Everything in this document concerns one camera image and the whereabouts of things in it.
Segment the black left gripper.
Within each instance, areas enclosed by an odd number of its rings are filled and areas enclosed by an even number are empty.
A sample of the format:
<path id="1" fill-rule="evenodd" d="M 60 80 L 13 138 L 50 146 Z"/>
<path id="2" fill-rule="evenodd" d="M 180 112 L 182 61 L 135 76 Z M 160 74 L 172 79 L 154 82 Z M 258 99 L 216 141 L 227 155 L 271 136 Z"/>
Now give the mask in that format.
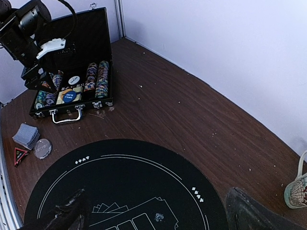
<path id="1" fill-rule="evenodd" d="M 35 36 L 50 21 L 47 9 L 14 9 L 0 23 L 0 43 L 24 66 L 21 78 L 31 90 L 54 90 L 51 75 L 42 66 L 41 59 L 36 59 L 41 49 Z"/>

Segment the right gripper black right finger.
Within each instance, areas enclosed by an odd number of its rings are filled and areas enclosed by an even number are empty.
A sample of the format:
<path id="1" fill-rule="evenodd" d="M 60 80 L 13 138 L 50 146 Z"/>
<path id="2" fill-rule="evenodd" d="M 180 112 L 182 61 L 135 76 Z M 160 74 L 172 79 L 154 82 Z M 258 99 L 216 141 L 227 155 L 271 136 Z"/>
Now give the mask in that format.
<path id="1" fill-rule="evenodd" d="M 270 211 L 238 187 L 225 199 L 230 230 L 303 230 L 304 228 Z"/>

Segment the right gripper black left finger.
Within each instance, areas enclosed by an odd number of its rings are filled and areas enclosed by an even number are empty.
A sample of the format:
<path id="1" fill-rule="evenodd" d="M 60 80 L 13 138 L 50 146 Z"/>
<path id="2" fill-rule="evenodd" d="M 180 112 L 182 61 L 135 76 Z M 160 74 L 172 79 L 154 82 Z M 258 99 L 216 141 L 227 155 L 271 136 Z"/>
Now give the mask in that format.
<path id="1" fill-rule="evenodd" d="M 88 230 L 90 205 L 84 189 L 74 192 L 41 218 L 23 225 L 22 230 Z"/>

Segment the clear acrylic dealer button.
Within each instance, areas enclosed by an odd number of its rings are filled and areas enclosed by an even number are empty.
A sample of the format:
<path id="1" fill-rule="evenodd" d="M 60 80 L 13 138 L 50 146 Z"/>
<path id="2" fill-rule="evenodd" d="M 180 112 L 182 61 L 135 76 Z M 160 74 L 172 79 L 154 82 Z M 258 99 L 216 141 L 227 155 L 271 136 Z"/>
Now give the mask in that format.
<path id="1" fill-rule="evenodd" d="M 34 146 L 34 155 L 40 160 L 47 157 L 51 151 L 52 151 L 52 144 L 46 138 L 38 140 Z"/>

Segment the blue small blind button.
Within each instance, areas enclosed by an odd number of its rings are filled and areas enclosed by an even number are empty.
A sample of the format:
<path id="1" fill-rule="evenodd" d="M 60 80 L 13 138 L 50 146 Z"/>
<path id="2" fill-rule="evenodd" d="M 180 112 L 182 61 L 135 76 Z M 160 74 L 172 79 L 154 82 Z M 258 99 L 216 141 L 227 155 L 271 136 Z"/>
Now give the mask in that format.
<path id="1" fill-rule="evenodd" d="M 62 94 L 62 100 L 64 103 L 70 103 L 76 98 L 76 92 L 74 90 L 65 90 Z"/>

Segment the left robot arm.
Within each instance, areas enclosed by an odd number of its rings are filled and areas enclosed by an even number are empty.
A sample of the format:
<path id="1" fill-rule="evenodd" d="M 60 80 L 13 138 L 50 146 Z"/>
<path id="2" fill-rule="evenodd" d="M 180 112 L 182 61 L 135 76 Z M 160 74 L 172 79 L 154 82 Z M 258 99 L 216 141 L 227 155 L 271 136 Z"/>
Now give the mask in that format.
<path id="1" fill-rule="evenodd" d="M 31 0 L 21 8 L 13 8 L 8 0 L 0 2 L 0 44 L 14 60 L 24 66 L 22 79 L 31 90 L 52 92 L 55 86 L 40 59 L 45 53 L 36 39 L 51 14 L 40 0 Z"/>

